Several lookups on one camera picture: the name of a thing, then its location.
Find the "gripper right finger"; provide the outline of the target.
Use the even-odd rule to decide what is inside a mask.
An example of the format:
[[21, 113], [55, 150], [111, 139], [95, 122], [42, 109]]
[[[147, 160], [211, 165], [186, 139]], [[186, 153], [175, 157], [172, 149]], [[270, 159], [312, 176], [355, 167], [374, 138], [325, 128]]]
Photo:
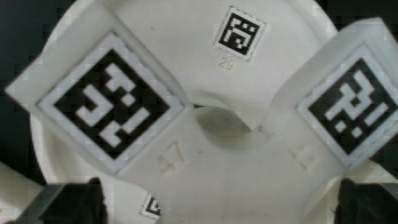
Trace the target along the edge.
[[341, 181], [334, 224], [398, 224], [398, 183]]

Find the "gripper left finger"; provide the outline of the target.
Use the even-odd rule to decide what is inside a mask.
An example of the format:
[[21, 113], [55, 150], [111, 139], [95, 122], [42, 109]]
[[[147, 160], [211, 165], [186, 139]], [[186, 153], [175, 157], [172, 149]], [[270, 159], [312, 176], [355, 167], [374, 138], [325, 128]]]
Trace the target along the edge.
[[108, 224], [99, 178], [85, 183], [47, 184], [14, 224]]

